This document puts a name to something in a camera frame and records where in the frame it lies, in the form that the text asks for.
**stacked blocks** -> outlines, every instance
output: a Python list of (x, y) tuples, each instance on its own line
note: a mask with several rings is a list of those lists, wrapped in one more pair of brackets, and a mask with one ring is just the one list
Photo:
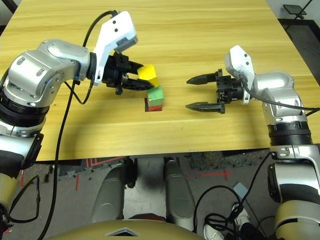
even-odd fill
[(147, 91), (147, 111), (161, 111), (164, 104), (164, 91), (159, 85), (156, 70), (153, 65), (138, 68), (138, 78), (150, 82), (154, 87)]
[(148, 111), (161, 111), (164, 105), (164, 91), (161, 86), (153, 87), (147, 91)]

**wooden table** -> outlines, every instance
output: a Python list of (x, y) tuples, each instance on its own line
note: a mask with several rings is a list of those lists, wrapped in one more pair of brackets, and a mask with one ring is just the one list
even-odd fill
[[(216, 101), (215, 84), (186, 81), (224, 70), (224, 55), (234, 45), (251, 55), (256, 73), (288, 72), (304, 105), (320, 105), (317, 82), (263, 0), (23, 0), (1, 36), (0, 72), (46, 39), (81, 45), (92, 21), (113, 9), (130, 12), (139, 42), (124, 54), (155, 66), (164, 89), (164, 109), (145, 112), (145, 92), (126, 90), (118, 96), (113, 88), (95, 87), (86, 105), (75, 100), (71, 105), (60, 159), (268, 147), (259, 101), (233, 102), (226, 114), (185, 108), (193, 102)], [(91, 51), (99, 31), (100, 25), (89, 39)], [(88, 84), (76, 88), (83, 97)], [(68, 95), (63, 85), (50, 107), (39, 161), (54, 159)], [(319, 143), (319, 115), (308, 122), (313, 141)]]

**black wire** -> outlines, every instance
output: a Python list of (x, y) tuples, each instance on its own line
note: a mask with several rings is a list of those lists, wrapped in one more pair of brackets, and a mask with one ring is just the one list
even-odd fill
[(308, 117), (308, 116), (310, 116), (311, 114), (314, 114), (314, 113), (316, 113), (316, 112), (318, 112), (318, 111), (319, 111), (319, 110), (310, 111), (310, 112), (308, 112), (305, 116)]
[(281, 102), (271, 101), (271, 100), (266, 99), (264, 97), (258, 96), (255, 93), (253, 93), (251, 90), (249, 90), (248, 85), (247, 85), (247, 78), (244, 76), (244, 74), (240, 74), (239, 80), (241, 81), (243, 88), (248, 92), (248, 94), (250, 94), (255, 99), (258, 99), (258, 100), (265, 102), (267, 104), (277, 105), (277, 106), (281, 106), (281, 107), (285, 107), (285, 108), (289, 108), (289, 109), (299, 109), (299, 110), (316, 111), (316, 112), (320, 110), (320, 107), (294, 106), (294, 105), (289, 105), (289, 104), (285, 104), (285, 103), (281, 103)]
[[(35, 217), (27, 219), (27, 220), (19, 220), (19, 219), (15, 219), (15, 218), (11, 217), (10, 216), (11, 212), (13, 211), (13, 209), (15, 208), (17, 203), (19, 202), (19, 200), (22, 197), (22, 195), (24, 194), (24, 192), (27, 190), (27, 188), (34, 181), (34, 179), (36, 179), (36, 213), (35, 213)], [(17, 223), (17, 224), (25, 224), (25, 223), (30, 223), (38, 218), (39, 208), (40, 208), (40, 186), (39, 185), (40, 185), (39, 175), (34, 176), (33, 178), (31, 178), (29, 180), (29, 182), (21, 189), (21, 191), (18, 193), (18, 195), (14, 198), (12, 205), (11, 205), (11, 208), (10, 208), (10, 211), (9, 211), (9, 219), (11, 222)]]
[[(102, 19), (103, 17), (105, 17), (107, 15), (115, 16), (116, 14), (117, 14), (117, 12), (115, 10), (113, 10), (113, 11), (106, 11), (103, 14), (101, 14), (100, 16), (98, 16), (95, 19), (95, 21), (91, 24), (88, 32), (86, 33), (86, 36), (84, 38), (82, 46), (85, 47), (87, 45), (87, 41), (89, 39), (90, 33), (91, 33), (91, 31), (93, 30), (94, 26), (97, 24), (97, 22), (100, 19)], [(90, 95), (90, 92), (91, 92), (91, 87), (92, 87), (93, 81), (94, 81), (93, 79), (94, 78), (92, 78), (92, 81), (90, 83), (90, 87), (88, 89), (88, 93), (87, 93), (84, 101), (82, 102), (83, 104), (85, 104), (87, 102), (88, 98), (89, 98), (89, 95)], [(55, 210), (56, 198), (57, 198), (57, 185), (58, 185), (59, 150), (60, 150), (62, 134), (63, 134), (64, 127), (65, 127), (65, 124), (66, 124), (66, 120), (67, 120), (67, 117), (68, 117), (70, 105), (71, 105), (71, 102), (72, 102), (72, 96), (73, 96), (73, 94), (75, 94), (75, 91), (74, 91), (75, 90), (75, 86), (76, 86), (76, 81), (73, 81), (71, 89), (70, 89), (69, 99), (68, 99), (68, 102), (67, 102), (67, 105), (66, 105), (66, 108), (65, 108), (65, 112), (64, 112), (64, 116), (63, 116), (63, 120), (62, 120), (62, 123), (61, 123), (58, 140), (57, 140), (57, 143), (56, 143), (55, 158), (54, 158), (53, 191), (52, 191), (51, 207), (50, 207), (49, 215), (48, 215), (48, 218), (46, 220), (45, 226), (44, 226), (44, 228), (43, 228), (43, 230), (42, 230), (42, 232), (41, 232), (41, 234), (40, 234), (40, 236), (38, 237), (37, 240), (42, 240), (45, 237), (45, 235), (46, 235), (46, 233), (48, 231), (49, 225), (51, 223), (52, 216), (54, 214), (54, 210)]]
[[(199, 204), (201, 202), (201, 200), (203, 199), (203, 197), (210, 192), (211, 190), (214, 189), (219, 189), (219, 188), (223, 188), (223, 189), (227, 189), (229, 190), (237, 199), (237, 206), (231, 211), (230, 215), (228, 217), (225, 217), (221, 214), (218, 213), (210, 213), (208, 214), (205, 218), (204, 218), (204, 224), (209, 225), (210, 227), (212, 227), (213, 229), (217, 230), (217, 231), (229, 231), (230, 233), (233, 234), (233, 239), (238, 239), (239, 237), (241, 237), (242, 239), (245, 239), (244, 236), (241, 236), (241, 234), (239, 233), (239, 230), (236, 228), (236, 222), (235, 219), (238, 217), (238, 215), (242, 212), (242, 210), (244, 209), (244, 201), (246, 200), (247, 196), (249, 195), (249, 193), (251, 192), (253, 185), (255, 183), (255, 180), (257, 178), (257, 175), (261, 169), (261, 167), (263, 166), (263, 164), (266, 162), (266, 160), (268, 159), (268, 157), (270, 156), (270, 152), (268, 152), (268, 154), (264, 157), (264, 159), (261, 161), (260, 165), (258, 166), (258, 168), (256, 169), (252, 181), (250, 183), (250, 187), (247, 191), (247, 193), (244, 195), (243, 199), (240, 200), (238, 194), (231, 189), (230, 187), (227, 186), (223, 186), (223, 185), (217, 185), (217, 186), (212, 186), (210, 188), (208, 188), (206, 191), (204, 191), (201, 196), (199, 197), (195, 208), (194, 208), (194, 213), (193, 213), (193, 232), (197, 233), (197, 228), (198, 228), (198, 223), (197, 223), (197, 210), (199, 207)], [(233, 225), (233, 229), (228, 227), (228, 223), (232, 223)]]
[(272, 218), (275, 218), (275, 217), (276, 217), (275, 215), (272, 215), (272, 216), (265, 216), (265, 217), (264, 217), (264, 218), (262, 218), (260, 221), (258, 221), (258, 224), (256, 225), (256, 227), (255, 227), (255, 228), (256, 228), (256, 229), (258, 229), (264, 220), (272, 219)]
[[(73, 81), (72, 89), (75, 88), (75, 85), (76, 85), (76, 82)], [(57, 198), (57, 185), (58, 185), (58, 164), (59, 164), (60, 143), (61, 143), (62, 134), (63, 134), (63, 131), (64, 131), (64, 127), (65, 127), (65, 124), (66, 124), (67, 116), (68, 116), (70, 105), (71, 105), (72, 95), (73, 95), (73, 93), (70, 92), (68, 103), (66, 105), (64, 116), (63, 116), (63, 120), (62, 120), (62, 123), (61, 123), (61, 128), (60, 128), (58, 140), (57, 140), (57, 143), (56, 143), (56, 150), (55, 150), (55, 157), (54, 157), (53, 191), (52, 191), (51, 207), (50, 207), (49, 215), (48, 215), (48, 218), (46, 220), (45, 226), (44, 226), (40, 236), (38, 237), (38, 240), (42, 240), (45, 237), (45, 235), (46, 235), (46, 233), (48, 231), (52, 216), (54, 214), (54, 210), (55, 210), (56, 198)]]
[[(249, 204), (248, 200), (245, 200), (246, 204), (248, 205), (248, 207), (250, 208), (251, 212), (253, 213), (254, 218), (256, 219), (256, 222), (259, 223), (259, 219), (254, 211), (254, 209), (251, 207), (251, 205)], [(262, 226), (260, 226), (262, 233), (264, 234), (265, 237), (267, 237), (265, 230), (263, 229)]]
[(94, 81), (91, 80), (90, 82), (90, 86), (88, 88), (88, 92), (86, 93), (86, 96), (84, 98), (83, 101), (80, 100), (80, 98), (78, 97), (78, 95), (76, 94), (76, 92), (74, 91), (74, 89), (71, 88), (71, 86), (65, 81), (64, 84), (70, 89), (71, 93), (73, 94), (73, 96), (76, 98), (76, 100), (78, 101), (78, 103), (80, 103), (81, 105), (84, 105), (87, 103), (88, 99), (89, 99), (89, 96), (90, 96), (90, 93), (91, 93), (91, 89), (94, 85)]
[[(200, 204), (201, 200), (203, 199), (203, 197), (208, 192), (210, 192), (214, 189), (227, 189), (227, 190), (229, 190), (236, 197), (237, 202), (238, 202), (238, 206), (232, 210), (231, 214), (228, 217), (225, 217), (225, 216), (218, 214), (218, 213), (210, 213), (207, 216), (205, 216), (204, 223), (209, 225), (210, 227), (212, 227), (213, 229), (215, 229), (217, 231), (227, 230), (227, 231), (233, 233), (234, 239), (237, 239), (238, 234), (237, 234), (237, 231), (235, 230), (236, 229), (235, 228), (236, 227), (235, 219), (241, 213), (243, 208), (241, 208), (241, 202), (240, 202), (240, 198), (239, 198), (238, 194), (232, 188), (230, 188), (228, 186), (224, 186), (224, 185), (212, 186), (212, 187), (208, 188), (206, 191), (204, 191), (201, 194), (201, 196), (199, 197), (199, 199), (195, 205), (194, 213), (193, 213), (193, 232), (197, 233), (197, 227), (198, 227), (197, 210), (198, 210), (199, 204)], [(231, 222), (233, 224), (233, 229), (228, 227), (229, 222)]]
[(265, 161), (268, 159), (268, 157), (270, 156), (271, 152), (268, 152), (268, 154), (264, 157), (264, 159), (261, 161), (260, 165), (258, 166), (258, 168), (256, 169), (254, 175), (253, 175), (253, 178), (252, 178), (252, 181), (251, 181), (251, 184), (250, 184), (250, 187), (248, 189), (248, 191), (246, 192), (246, 194), (244, 195), (244, 197), (242, 198), (242, 201), (241, 201), (241, 204), (243, 205), (244, 204), (244, 201), (246, 200), (246, 198), (248, 197), (249, 193), (251, 192), (253, 186), (254, 186), (254, 183), (255, 183), (255, 180), (258, 176), (258, 173), (262, 167), (262, 165), (265, 163)]
[[(111, 11), (106, 11), (104, 13), (102, 13), (101, 15), (99, 15), (94, 21), (93, 23), (90, 25), (86, 35), (85, 35), (85, 38), (83, 40), (83, 44), (82, 46), (85, 47), (87, 46), (87, 42), (88, 42), (88, 39), (90, 37), (90, 34), (92, 32), (92, 30), (94, 29), (94, 27), (97, 25), (97, 23), (102, 19), (104, 18), (105, 16), (108, 16), (108, 15), (111, 15), (112, 17), (116, 16), (118, 14), (118, 12), (116, 10), (111, 10)], [(75, 90), (71, 88), (71, 86), (67, 83), (67, 82), (64, 82), (64, 84), (69, 88), (69, 90), (72, 92), (72, 94), (74, 95), (74, 97), (76, 98), (76, 100), (78, 101), (78, 103), (80, 103), (81, 105), (84, 105), (87, 103), (88, 99), (89, 99), (89, 96), (90, 96), (90, 93), (91, 93), (91, 89), (94, 85), (94, 76), (92, 76), (92, 79), (91, 79), (91, 82), (90, 82), (90, 86), (88, 88), (88, 91), (86, 93), (86, 96), (84, 98), (83, 101), (80, 100), (80, 98), (78, 97), (78, 95), (76, 94)]]
[(82, 46), (85, 47), (87, 45), (87, 42), (88, 42), (88, 39), (89, 39), (89, 36), (92, 32), (92, 30), (94, 29), (95, 25), (102, 19), (104, 18), (105, 16), (107, 15), (111, 15), (112, 17), (116, 16), (118, 14), (118, 12), (116, 10), (111, 10), (111, 11), (106, 11), (104, 13), (102, 13), (100, 16), (98, 16), (94, 21), (93, 23), (91, 24), (91, 26), (89, 27), (88, 29), (88, 32), (86, 33), (85, 35), (85, 38), (84, 38), (84, 41), (83, 41), (83, 44)]

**shoe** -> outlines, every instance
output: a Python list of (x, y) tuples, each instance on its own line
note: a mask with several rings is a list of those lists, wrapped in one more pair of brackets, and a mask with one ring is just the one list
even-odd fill
[(205, 240), (224, 240), (224, 236), (218, 230), (215, 230), (209, 225), (204, 225), (203, 227), (203, 236)]
[[(233, 204), (232, 210), (234, 210), (238, 205), (238, 203)], [(243, 209), (242, 212), (240, 212), (240, 214), (236, 217), (235, 225), (240, 231), (242, 225), (245, 223), (251, 223), (251, 219), (248, 212), (245, 209)]]

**yellow block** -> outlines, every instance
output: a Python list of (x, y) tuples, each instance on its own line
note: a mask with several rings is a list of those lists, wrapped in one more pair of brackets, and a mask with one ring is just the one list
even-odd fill
[(159, 86), (156, 70), (152, 64), (138, 68), (137, 72), (138, 72), (139, 79), (146, 80), (152, 83), (155, 87)]

